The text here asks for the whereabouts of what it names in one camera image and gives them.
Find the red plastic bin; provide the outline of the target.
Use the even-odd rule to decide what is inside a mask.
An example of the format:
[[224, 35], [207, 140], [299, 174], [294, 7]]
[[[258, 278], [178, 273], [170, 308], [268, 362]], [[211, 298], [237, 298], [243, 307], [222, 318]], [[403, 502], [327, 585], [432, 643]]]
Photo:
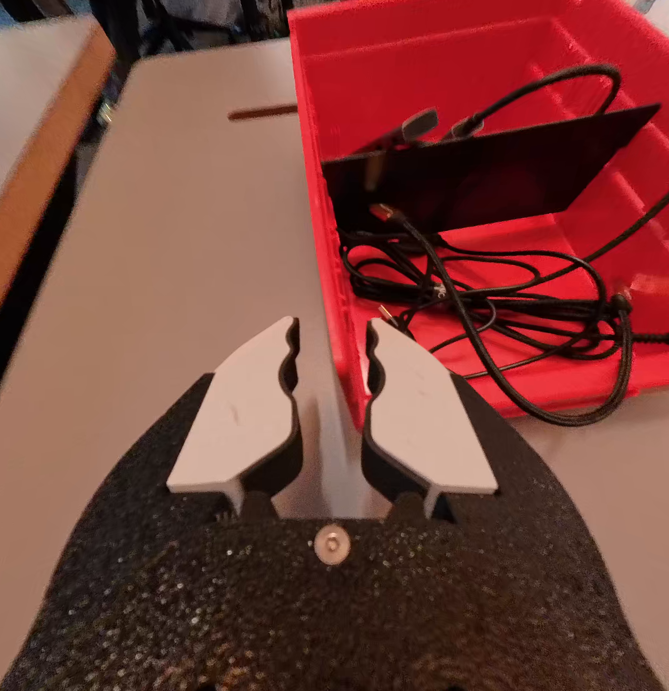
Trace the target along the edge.
[[[356, 427], [392, 326], [507, 417], [669, 388], [669, 38], [624, 1], [348, 1], [289, 17], [316, 256]], [[425, 234], [337, 224], [322, 162], [660, 103], [565, 210]]]

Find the dark chair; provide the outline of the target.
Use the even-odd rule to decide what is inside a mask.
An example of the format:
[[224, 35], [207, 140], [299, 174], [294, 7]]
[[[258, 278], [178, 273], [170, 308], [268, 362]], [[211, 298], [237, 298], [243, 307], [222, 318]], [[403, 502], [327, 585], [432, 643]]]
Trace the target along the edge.
[[134, 62], [288, 35], [297, 1], [89, 1], [118, 57]]

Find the black bin divider plate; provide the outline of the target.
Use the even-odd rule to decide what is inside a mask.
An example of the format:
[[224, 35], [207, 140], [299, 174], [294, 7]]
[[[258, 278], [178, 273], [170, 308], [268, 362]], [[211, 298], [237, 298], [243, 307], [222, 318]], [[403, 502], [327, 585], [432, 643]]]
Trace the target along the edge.
[[322, 162], [337, 224], [374, 204], [424, 234], [565, 211], [660, 103]]

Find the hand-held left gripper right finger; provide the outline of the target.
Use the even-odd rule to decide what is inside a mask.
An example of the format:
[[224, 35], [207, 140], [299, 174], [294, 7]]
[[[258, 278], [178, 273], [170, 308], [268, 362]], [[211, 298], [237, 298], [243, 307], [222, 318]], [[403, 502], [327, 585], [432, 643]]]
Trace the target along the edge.
[[362, 471], [390, 503], [420, 498], [432, 517], [445, 495], [494, 496], [498, 480], [450, 372], [382, 318], [366, 328], [368, 389]]

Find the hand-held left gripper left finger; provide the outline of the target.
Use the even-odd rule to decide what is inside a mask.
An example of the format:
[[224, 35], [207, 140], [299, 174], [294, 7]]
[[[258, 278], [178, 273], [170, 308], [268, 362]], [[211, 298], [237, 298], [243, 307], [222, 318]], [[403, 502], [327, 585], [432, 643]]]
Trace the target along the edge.
[[299, 320], [285, 316], [231, 353], [211, 382], [167, 480], [174, 494], [219, 493], [240, 511], [299, 475], [303, 437], [294, 396]]

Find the grey desk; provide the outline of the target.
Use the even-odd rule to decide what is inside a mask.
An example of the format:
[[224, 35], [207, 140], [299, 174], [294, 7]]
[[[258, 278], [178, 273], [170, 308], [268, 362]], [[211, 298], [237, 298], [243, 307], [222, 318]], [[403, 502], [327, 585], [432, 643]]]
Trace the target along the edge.
[[[450, 521], [358, 468], [289, 44], [152, 59], [122, 93], [0, 390], [0, 690], [669, 690], [669, 391], [598, 426], [488, 424], [508, 489]], [[212, 380], [301, 322], [305, 519], [166, 478]]]

